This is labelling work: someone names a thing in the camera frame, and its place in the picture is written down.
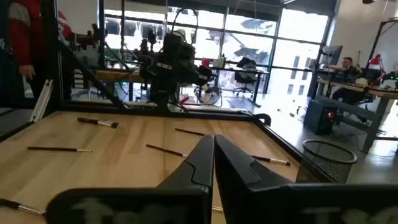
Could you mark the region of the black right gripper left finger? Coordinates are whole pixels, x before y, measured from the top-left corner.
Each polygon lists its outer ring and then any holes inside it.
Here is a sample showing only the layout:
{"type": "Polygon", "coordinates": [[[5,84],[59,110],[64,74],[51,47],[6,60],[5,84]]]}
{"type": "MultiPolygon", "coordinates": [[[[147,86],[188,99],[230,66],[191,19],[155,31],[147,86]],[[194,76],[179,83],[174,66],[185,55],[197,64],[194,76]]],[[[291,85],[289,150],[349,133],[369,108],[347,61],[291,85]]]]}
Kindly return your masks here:
{"type": "Polygon", "coordinates": [[[158,186],[69,189],[46,207],[47,224],[211,224],[214,141],[202,137],[158,186]]]}

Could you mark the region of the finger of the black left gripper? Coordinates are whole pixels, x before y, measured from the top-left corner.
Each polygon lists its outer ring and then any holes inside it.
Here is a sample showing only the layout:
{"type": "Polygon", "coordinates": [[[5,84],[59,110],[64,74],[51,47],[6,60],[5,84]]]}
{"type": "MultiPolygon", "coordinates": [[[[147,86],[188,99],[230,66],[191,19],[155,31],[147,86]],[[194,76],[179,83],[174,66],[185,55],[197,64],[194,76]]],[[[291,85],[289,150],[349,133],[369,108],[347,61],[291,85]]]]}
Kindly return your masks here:
{"type": "Polygon", "coordinates": [[[174,85],[186,83],[184,66],[181,62],[154,62],[156,76],[163,82],[174,85]]]}
{"type": "Polygon", "coordinates": [[[198,86],[206,85],[212,76],[212,71],[208,67],[198,67],[196,70],[189,70],[186,82],[198,86]]]}

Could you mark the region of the thick black makeup brush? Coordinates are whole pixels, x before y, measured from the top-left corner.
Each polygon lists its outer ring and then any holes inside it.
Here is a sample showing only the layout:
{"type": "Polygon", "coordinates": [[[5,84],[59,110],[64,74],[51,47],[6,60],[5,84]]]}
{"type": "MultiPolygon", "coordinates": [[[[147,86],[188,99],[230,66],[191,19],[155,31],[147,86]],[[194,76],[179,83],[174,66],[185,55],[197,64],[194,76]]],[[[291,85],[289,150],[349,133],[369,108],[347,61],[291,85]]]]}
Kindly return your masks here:
{"type": "Polygon", "coordinates": [[[100,125],[100,126],[106,126],[109,128],[117,128],[119,125],[119,123],[116,123],[116,122],[101,121],[101,120],[89,119],[89,118],[77,118],[77,120],[82,123],[96,124],[96,125],[100,125]]]}

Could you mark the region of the thin black makeup brush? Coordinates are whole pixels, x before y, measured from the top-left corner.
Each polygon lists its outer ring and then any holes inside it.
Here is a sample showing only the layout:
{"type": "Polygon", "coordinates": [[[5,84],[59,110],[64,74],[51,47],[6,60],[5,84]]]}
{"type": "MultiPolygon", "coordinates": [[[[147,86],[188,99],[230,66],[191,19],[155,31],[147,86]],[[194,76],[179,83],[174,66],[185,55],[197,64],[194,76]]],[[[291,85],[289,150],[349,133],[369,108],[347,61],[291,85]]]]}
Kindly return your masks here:
{"type": "Polygon", "coordinates": [[[36,150],[36,151],[65,151],[65,152],[93,152],[89,149],[76,149],[76,148],[67,148],[67,147],[36,147],[30,146],[27,148],[28,150],[36,150]]]}

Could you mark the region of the black desk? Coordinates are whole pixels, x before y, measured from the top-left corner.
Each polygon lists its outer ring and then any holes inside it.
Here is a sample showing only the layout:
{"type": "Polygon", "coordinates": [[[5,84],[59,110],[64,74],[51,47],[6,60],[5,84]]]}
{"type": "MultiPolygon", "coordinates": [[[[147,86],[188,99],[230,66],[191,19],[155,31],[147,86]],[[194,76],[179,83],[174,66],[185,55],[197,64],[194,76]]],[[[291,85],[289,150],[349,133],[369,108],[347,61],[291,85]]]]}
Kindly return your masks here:
{"type": "MultiPolygon", "coordinates": [[[[235,74],[235,72],[243,72],[243,69],[238,68],[238,67],[236,67],[236,68],[211,67],[211,69],[217,71],[217,74],[218,74],[218,77],[216,79],[216,83],[217,84],[220,83],[220,75],[219,75],[220,71],[234,72],[234,74],[235,74]]],[[[261,71],[261,70],[258,70],[258,69],[256,71],[246,70],[246,72],[256,73],[256,82],[254,83],[254,89],[253,89],[254,90],[254,94],[253,94],[252,98],[248,99],[248,101],[251,102],[255,107],[261,108],[261,105],[257,104],[257,102],[256,102],[257,101],[257,96],[258,96],[258,93],[259,93],[259,85],[260,85],[260,82],[261,82],[261,78],[268,76],[269,72],[261,71]]]]}

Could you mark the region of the black mesh pen cup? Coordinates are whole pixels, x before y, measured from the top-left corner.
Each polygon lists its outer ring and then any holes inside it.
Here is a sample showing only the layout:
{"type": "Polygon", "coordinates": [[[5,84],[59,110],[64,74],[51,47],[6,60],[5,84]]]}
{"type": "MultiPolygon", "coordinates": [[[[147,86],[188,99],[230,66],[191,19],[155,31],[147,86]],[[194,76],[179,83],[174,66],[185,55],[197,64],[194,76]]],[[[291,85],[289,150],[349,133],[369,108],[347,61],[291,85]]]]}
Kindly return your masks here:
{"type": "Polygon", "coordinates": [[[355,153],[329,142],[306,140],[302,146],[296,183],[345,184],[352,165],[358,160],[355,153]]]}

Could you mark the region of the black computer tower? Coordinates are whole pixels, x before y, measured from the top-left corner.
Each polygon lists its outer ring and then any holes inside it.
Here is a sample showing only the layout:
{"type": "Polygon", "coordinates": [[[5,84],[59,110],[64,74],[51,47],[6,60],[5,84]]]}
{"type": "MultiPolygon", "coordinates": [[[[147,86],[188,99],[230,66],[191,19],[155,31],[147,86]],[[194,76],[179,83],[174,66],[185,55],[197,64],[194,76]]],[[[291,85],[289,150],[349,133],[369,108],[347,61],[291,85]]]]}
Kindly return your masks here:
{"type": "Polygon", "coordinates": [[[303,125],[316,135],[332,133],[336,119],[337,108],[326,106],[315,100],[310,100],[307,106],[303,125]]]}

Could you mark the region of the computer monitor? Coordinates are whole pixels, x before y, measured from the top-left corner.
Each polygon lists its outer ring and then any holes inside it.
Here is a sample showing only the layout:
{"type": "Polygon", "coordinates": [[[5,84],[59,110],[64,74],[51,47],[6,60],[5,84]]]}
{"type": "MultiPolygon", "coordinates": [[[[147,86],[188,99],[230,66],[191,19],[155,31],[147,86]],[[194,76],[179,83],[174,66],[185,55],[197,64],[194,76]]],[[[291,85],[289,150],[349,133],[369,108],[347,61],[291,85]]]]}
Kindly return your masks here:
{"type": "Polygon", "coordinates": [[[321,65],[336,65],[339,61],[342,45],[325,46],[322,50],[319,64],[321,65]]]}

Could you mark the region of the person's hand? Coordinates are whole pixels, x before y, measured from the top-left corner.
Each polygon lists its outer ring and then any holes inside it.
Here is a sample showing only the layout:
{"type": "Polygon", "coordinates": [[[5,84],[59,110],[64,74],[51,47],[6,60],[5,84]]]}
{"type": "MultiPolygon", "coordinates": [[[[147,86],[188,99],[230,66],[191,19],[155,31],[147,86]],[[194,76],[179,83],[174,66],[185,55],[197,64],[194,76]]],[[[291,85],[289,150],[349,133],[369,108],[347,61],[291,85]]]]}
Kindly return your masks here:
{"type": "Polygon", "coordinates": [[[33,79],[35,75],[34,67],[32,65],[20,65],[19,73],[26,77],[26,79],[33,79]]]}

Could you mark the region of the standing person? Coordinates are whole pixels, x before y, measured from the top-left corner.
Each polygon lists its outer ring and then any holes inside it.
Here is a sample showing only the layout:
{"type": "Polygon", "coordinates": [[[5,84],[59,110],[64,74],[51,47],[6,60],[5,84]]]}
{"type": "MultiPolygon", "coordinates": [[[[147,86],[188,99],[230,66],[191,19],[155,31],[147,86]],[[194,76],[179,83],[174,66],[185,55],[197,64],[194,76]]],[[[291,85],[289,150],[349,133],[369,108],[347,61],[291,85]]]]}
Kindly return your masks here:
{"type": "Polygon", "coordinates": [[[45,81],[49,79],[48,68],[51,62],[44,37],[40,0],[12,0],[7,15],[9,39],[18,71],[20,65],[34,67],[33,79],[25,79],[34,98],[38,99],[45,81]]]}

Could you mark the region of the seated person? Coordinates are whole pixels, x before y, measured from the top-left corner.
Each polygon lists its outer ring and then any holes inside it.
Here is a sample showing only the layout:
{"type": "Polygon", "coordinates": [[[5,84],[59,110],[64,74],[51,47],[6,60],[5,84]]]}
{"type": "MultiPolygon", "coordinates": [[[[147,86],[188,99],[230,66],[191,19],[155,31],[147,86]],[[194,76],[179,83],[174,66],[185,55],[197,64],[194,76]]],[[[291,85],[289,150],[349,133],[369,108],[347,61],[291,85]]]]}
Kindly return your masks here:
{"type": "MultiPolygon", "coordinates": [[[[366,77],[360,68],[353,65],[351,57],[344,57],[340,67],[336,65],[324,65],[323,68],[333,70],[334,72],[341,72],[347,76],[352,75],[355,80],[366,77]]],[[[364,93],[341,87],[332,94],[332,99],[337,101],[342,99],[342,102],[346,104],[355,105],[364,99],[364,93]]]]}

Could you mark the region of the black metal rig stand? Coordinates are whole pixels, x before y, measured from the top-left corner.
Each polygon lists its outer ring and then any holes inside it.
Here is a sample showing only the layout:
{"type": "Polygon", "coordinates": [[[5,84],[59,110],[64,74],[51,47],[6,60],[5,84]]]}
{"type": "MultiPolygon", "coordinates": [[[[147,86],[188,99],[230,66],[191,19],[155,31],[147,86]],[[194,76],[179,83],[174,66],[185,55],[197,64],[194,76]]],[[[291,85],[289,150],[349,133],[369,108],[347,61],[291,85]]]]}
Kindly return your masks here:
{"type": "Polygon", "coordinates": [[[370,68],[370,61],[377,54],[381,54],[381,61],[387,72],[398,71],[398,17],[380,23],[369,54],[369,62],[364,69],[364,74],[368,77],[376,71],[370,68]]]}

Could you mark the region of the black metal table frame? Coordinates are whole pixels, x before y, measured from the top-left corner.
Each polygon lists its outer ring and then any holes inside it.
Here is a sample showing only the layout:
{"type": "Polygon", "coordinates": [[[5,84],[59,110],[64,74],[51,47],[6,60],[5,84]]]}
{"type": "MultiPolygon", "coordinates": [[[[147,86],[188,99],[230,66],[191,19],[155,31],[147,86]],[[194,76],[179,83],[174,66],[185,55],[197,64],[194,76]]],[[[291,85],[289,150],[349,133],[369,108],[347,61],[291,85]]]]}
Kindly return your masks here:
{"type": "MultiPolygon", "coordinates": [[[[18,66],[14,51],[11,47],[8,30],[8,7],[12,0],[0,0],[0,49],[7,54],[7,61],[12,64],[12,74],[18,73],[18,66]]],[[[105,41],[105,24],[103,21],[93,24],[93,33],[77,34],[74,33],[65,16],[57,8],[57,0],[40,0],[40,9],[42,14],[42,22],[44,25],[44,37],[49,47],[49,55],[51,62],[48,68],[48,80],[53,80],[53,90],[50,96],[47,112],[53,111],[79,111],[90,113],[113,113],[113,114],[129,114],[144,116],[163,116],[174,118],[196,118],[196,119],[220,119],[231,121],[249,121],[252,123],[252,113],[241,110],[226,110],[222,108],[214,108],[212,106],[194,106],[189,107],[185,104],[181,108],[169,105],[168,111],[160,111],[156,108],[156,104],[132,103],[128,104],[116,96],[113,90],[109,89],[101,80],[97,79],[96,71],[92,70],[87,64],[82,62],[71,49],[71,42],[80,42],[83,45],[93,45],[99,48],[99,55],[104,57],[107,43],[105,41]],[[79,70],[83,76],[89,80],[106,100],[103,102],[84,102],[72,101],[71,97],[71,76],[74,70],[79,70]]],[[[150,33],[146,39],[143,39],[138,50],[143,52],[157,53],[152,49],[155,42],[155,35],[150,33]]],[[[126,67],[125,71],[138,72],[140,62],[131,68],[126,67]]],[[[259,126],[266,134],[268,134],[282,149],[284,149],[295,160],[302,158],[299,152],[286,140],[271,130],[271,126],[259,126]]]]}

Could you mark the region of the black frame hook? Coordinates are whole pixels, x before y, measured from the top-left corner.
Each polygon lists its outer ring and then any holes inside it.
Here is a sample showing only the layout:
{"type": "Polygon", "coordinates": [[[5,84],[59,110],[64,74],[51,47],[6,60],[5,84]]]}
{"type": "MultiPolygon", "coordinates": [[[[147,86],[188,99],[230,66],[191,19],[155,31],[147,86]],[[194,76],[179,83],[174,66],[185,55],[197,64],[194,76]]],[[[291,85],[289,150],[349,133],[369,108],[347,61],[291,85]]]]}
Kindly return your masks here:
{"type": "Polygon", "coordinates": [[[270,126],[272,119],[268,114],[259,113],[252,115],[252,120],[254,124],[259,124],[261,126],[270,126]]]}

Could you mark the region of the large glass window wall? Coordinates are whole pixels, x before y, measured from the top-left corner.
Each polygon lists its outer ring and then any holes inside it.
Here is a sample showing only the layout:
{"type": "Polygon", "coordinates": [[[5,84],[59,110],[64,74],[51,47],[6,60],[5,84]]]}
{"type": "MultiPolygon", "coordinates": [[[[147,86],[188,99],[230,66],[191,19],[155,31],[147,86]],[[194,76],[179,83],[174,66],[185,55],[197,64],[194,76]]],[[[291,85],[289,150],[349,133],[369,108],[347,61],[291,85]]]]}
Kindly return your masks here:
{"type": "Polygon", "coordinates": [[[269,72],[262,77],[259,92],[278,88],[289,94],[307,92],[312,74],[306,69],[318,58],[330,18],[325,15],[280,8],[275,15],[231,7],[222,10],[182,9],[170,6],[161,11],[105,9],[107,43],[113,49],[137,48],[153,32],[160,50],[165,33],[184,34],[196,48],[194,62],[216,62],[225,56],[225,66],[236,68],[247,57],[257,68],[269,72]]]}

